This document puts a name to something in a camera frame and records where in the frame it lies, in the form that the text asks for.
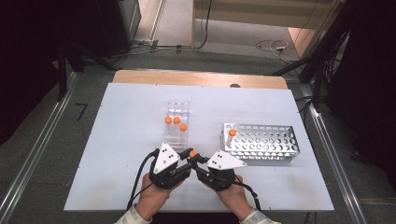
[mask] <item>white table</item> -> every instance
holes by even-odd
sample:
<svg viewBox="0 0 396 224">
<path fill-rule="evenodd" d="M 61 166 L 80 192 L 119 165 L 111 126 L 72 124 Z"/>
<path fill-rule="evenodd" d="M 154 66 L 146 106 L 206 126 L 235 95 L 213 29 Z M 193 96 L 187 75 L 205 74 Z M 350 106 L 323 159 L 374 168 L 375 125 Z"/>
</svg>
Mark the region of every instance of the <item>white table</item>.
<svg viewBox="0 0 396 224">
<path fill-rule="evenodd" d="M 191 101 L 189 145 L 207 157 L 220 148 L 224 122 L 292 125 L 301 149 L 295 160 L 235 172 L 259 194 L 262 210 L 333 210 L 291 91 L 120 83 L 108 84 L 64 210 L 125 209 L 140 163 L 161 146 L 168 100 Z M 228 210 L 191 171 L 161 211 Z"/>
</svg>

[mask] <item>person's left hand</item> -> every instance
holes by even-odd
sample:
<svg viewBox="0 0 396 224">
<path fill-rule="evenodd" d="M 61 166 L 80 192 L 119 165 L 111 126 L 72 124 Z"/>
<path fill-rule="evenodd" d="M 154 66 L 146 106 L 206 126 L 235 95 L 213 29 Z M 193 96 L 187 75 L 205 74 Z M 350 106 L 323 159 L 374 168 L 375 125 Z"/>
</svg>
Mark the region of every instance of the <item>person's left hand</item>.
<svg viewBox="0 0 396 224">
<path fill-rule="evenodd" d="M 142 189 L 146 188 L 151 184 L 149 179 L 149 174 L 145 174 L 142 178 Z M 181 185 L 178 185 L 172 189 L 159 189 L 155 185 L 151 185 L 147 189 L 140 193 L 139 201 L 134 209 L 136 212 L 145 220 L 151 220 L 158 210 L 165 204 L 166 200 L 169 198 L 172 190 Z"/>
</svg>

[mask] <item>orange cap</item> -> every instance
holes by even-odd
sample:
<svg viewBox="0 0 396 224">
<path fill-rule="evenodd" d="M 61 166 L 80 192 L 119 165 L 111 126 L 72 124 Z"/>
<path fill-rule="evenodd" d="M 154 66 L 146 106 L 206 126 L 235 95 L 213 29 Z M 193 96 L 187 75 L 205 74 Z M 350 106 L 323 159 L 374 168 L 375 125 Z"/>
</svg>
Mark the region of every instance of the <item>orange cap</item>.
<svg viewBox="0 0 396 224">
<path fill-rule="evenodd" d="M 234 137 L 234 136 L 236 135 L 236 130 L 235 130 L 235 129 L 230 129 L 230 131 L 228 132 L 228 134 L 229 134 L 231 137 Z"/>
<path fill-rule="evenodd" d="M 186 131 L 187 130 L 187 124 L 185 124 L 185 123 L 182 123 L 182 124 L 180 124 L 180 127 L 178 127 L 182 132 L 184 132 L 184 131 Z"/>
<path fill-rule="evenodd" d="M 198 154 L 198 152 L 197 152 L 197 151 L 195 151 L 195 150 L 192 150 L 192 151 L 190 152 L 190 158 L 192 158 L 192 157 L 196 156 L 197 154 Z"/>
<path fill-rule="evenodd" d="M 165 123 L 167 123 L 167 124 L 172 123 L 171 117 L 167 116 L 167 117 L 165 118 Z"/>
<path fill-rule="evenodd" d="M 180 118 L 179 117 L 174 117 L 174 123 L 179 124 L 180 123 Z"/>
</svg>

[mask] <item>sleeve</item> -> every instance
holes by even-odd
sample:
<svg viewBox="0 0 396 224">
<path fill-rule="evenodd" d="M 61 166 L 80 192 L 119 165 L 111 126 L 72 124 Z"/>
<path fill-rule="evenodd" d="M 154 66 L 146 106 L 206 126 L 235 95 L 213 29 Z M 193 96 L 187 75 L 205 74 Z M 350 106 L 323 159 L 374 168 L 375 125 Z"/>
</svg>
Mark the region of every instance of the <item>sleeve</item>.
<svg viewBox="0 0 396 224">
<path fill-rule="evenodd" d="M 115 224 L 149 224 L 151 221 L 143 219 L 132 206 Z"/>
<path fill-rule="evenodd" d="M 256 208 L 252 208 L 247 218 L 243 221 L 239 222 L 241 224 L 281 224 L 280 222 L 274 222 L 265 214 L 257 210 Z"/>
</svg>

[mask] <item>human hand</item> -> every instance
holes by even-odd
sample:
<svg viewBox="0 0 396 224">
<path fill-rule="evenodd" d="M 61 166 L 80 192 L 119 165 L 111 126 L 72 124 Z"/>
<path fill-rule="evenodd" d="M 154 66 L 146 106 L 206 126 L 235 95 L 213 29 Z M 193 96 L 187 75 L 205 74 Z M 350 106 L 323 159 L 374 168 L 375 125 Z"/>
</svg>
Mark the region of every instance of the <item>human hand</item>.
<svg viewBox="0 0 396 224">
<path fill-rule="evenodd" d="M 237 175 L 236 182 L 243 182 L 241 175 Z M 242 186 L 232 184 L 228 189 L 215 191 L 224 205 L 232 211 L 239 220 L 244 220 L 251 211 L 245 189 Z"/>
<path fill-rule="evenodd" d="M 152 216 L 163 207 L 172 190 L 180 186 L 181 183 L 172 189 L 159 189 L 152 184 L 149 174 L 145 174 L 142 178 L 142 189 L 145 190 L 140 193 L 139 201 L 134 209 L 143 219 L 151 220 Z"/>
</svg>

